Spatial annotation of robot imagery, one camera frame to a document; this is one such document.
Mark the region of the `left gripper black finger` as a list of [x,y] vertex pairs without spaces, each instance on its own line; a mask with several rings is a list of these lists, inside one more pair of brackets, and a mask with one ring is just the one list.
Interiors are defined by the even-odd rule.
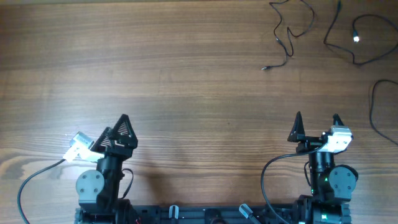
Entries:
[[105,128],[100,137],[90,148],[92,152],[114,153],[116,136],[110,127]]
[[137,143],[137,137],[128,115],[122,114],[114,125],[113,139],[117,143]]

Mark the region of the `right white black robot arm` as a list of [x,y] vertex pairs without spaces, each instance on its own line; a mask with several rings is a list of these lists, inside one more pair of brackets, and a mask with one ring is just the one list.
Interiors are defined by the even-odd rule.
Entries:
[[334,156],[347,150],[353,140],[349,127],[333,115],[333,125],[319,137],[305,134],[302,115],[296,114],[287,139],[298,144],[296,152],[308,155],[311,195],[301,195],[292,207],[294,223],[350,224],[348,203],[359,174],[348,165],[336,165]]

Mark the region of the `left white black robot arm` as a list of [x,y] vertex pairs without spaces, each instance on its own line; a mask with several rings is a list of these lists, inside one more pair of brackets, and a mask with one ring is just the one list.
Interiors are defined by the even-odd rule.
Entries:
[[90,147],[101,157],[96,169],[82,173],[76,181],[79,209],[75,223],[140,223],[141,218],[126,198],[128,191],[119,197],[123,179],[123,162],[132,157],[138,140],[129,116],[122,114],[113,128],[107,127]]

